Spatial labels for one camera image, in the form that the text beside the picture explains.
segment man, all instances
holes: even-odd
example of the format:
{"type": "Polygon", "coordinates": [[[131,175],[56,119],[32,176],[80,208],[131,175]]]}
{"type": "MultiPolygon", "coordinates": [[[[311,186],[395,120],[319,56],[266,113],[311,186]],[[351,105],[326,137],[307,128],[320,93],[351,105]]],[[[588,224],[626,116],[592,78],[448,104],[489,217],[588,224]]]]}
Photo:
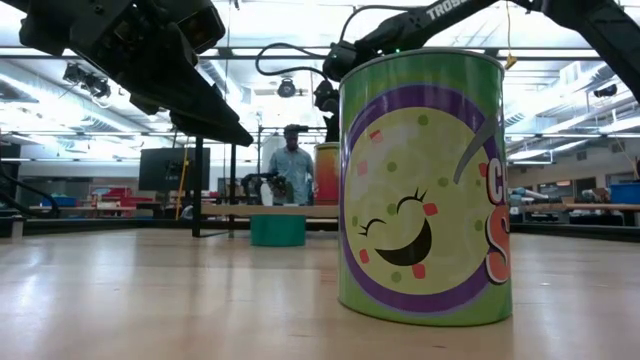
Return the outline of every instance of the man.
{"type": "MultiPolygon", "coordinates": [[[[306,205],[309,199],[307,189],[307,174],[313,178],[313,161],[311,155],[298,147],[298,132],[295,125],[284,128],[284,138],[287,146],[276,150],[269,161],[269,172],[278,173],[291,184],[293,203],[306,205]]],[[[274,203],[286,204],[286,195],[274,194],[274,203]]]]}

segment closed eye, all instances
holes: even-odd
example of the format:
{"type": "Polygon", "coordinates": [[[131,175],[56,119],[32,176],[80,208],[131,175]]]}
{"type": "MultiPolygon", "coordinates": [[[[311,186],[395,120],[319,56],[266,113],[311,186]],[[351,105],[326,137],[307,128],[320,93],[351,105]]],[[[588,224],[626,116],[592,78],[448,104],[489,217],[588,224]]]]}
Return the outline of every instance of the closed eye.
{"type": "Polygon", "coordinates": [[[387,224],[386,222],[384,222],[383,220],[380,219],[371,219],[369,221],[369,223],[367,223],[367,226],[360,226],[362,228],[362,230],[364,230],[363,232],[361,232],[359,235],[362,236],[367,236],[369,235],[369,228],[371,227],[371,225],[375,224],[375,223],[381,223],[381,224],[387,224]]]}
{"type": "Polygon", "coordinates": [[[416,193],[411,195],[411,196],[406,196],[403,197],[402,199],[400,199],[400,201],[398,201],[398,206],[396,208],[396,213],[400,212],[400,206],[402,206],[402,204],[404,204],[407,201],[418,201],[418,202],[422,202],[424,200],[424,197],[427,195],[427,192],[423,192],[422,195],[418,196],[420,189],[416,189],[416,193]]]}

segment teal bucket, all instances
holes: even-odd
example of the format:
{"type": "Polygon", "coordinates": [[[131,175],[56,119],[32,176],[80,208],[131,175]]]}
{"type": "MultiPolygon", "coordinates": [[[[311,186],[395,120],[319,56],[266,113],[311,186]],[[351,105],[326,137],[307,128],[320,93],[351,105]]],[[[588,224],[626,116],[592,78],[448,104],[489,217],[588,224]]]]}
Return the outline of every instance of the teal bucket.
{"type": "Polygon", "coordinates": [[[307,219],[299,215],[254,215],[251,217],[251,245],[304,246],[307,219]]]}

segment black cable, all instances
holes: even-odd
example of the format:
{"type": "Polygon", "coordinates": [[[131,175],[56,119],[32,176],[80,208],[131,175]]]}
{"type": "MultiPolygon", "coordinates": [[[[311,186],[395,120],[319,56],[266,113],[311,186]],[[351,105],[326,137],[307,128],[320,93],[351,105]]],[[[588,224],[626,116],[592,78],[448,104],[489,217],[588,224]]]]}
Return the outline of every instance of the black cable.
{"type": "Polygon", "coordinates": [[[51,210],[47,211],[47,212],[37,212],[37,211],[33,211],[31,209],[29,209],[26,206],[23,206],[22,204],[18,203],[15,199],[13,199],[11,196],[9,196],[8,194],[6,194],[4,191],[0,190],[0,200],[2,200],[2,202],[10,205],[11,207],[15,208],[16,210],[20,211],[21,213],[25,214],[25,215],[29,215],[29,216],[33,216],[33,217],[40,217],[40,218],[57,218],[58,215],[60,214],[60,208],[58,207],[58,203],[56,202],[56,200],[53,198],[53,196],[40,191],[30,185],[27,185],[25,183],[23,183],[22,181],[19,181],[17,179],[12,178],[11,176],[7,175],[4,172],[4,168],[2,167],[2,146],[0,146],[0,177],[3,177],[4,179],[6,179],[7,181],[9,181],[11,184],[14,184],[16,186],[20,186],[26,190],[29,190],[31,192],[34,192],[38,195],[42,195],[45,199],[49,200],[49,202],[51,203],[51,210]]]}
{"type": "Polygon", "coordinates": [[[428,8],[428,6],[393,6],[393,5],[366,5],[363,6],[359,9],[357,9],[356,11],[354,11],[353,13],[351,13],[351,15],[349,15],[349,17],[347,18],[347,21],[345,21],[344,26],[342,27],[342,32],[340,33],[340,41],[344,40],[344,36],[347,33],[347,27],[349,27],[349,23],[351,22],[351,20],[353,20],[353,18],[358,15],[360,12],[365,11],[365,10],[397,10],[397,11],[410,11],[410,10],[416,10],[416,9],[426,9],[428,8]]]}
{"type": "Polygon", "coordinates": [[[258,72],[261,75],[264,76],[277,76],[277,75],[282,75],[282,74],[286,74],[286,73],[290,73],[290,72],[294,72],[294,71],[311,71],[314,72],[316,74],[319,74],[320,76],[322,76],[325,80],[329,80],[327,78],[327,75],[325,75],[322,71],[316,69],[316,68],[312,68],[310,66],[296,66],[296,67],[292,67],[292,68],[288,68],[288,69],[283,69],[283,70],[278,70],[278,71],[264,71],[260,68],[260,60],[262,58],[262,56],[264,55],[264,53],[267,50],[273,49],[273,48],[289,48],[289,49],[295,49],[300,51],[301,53],[305,54],[305,55],[309,55],[309,56],[314,56],[314,57],[318,57],[318,56],[322,56],[320,54],[314,54],[311,51],[307,51],[299,46],[295,46],[292,44],[287,44],[287,43],[283,43],[283,42],[278,42],[278,43],[273,43],[273,44],[269,44],[267,46],[265,46],[262,50],[260,50],[260,52],[258,53],[258,56],[256,57],[256,70],[258,70],[258,72]]]}

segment light blue shirt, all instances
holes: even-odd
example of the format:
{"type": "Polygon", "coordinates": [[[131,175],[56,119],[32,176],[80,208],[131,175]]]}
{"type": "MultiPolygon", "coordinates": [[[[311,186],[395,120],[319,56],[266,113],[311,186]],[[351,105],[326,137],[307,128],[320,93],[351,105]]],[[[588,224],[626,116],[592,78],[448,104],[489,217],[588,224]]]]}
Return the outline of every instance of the light blue shirt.
{"type": "MultiPolygon", "coordinates": [[[[295,204],[306,205],[309,202],[307,174],[313,178],[313,160],[309,153],[300,148],[294,151],[280,148],[271,155],[269,172],[277,172],[291,183],[295,204]]],[[[275,202],[284,203],[285,199],[275,198],[275,202]]]]}

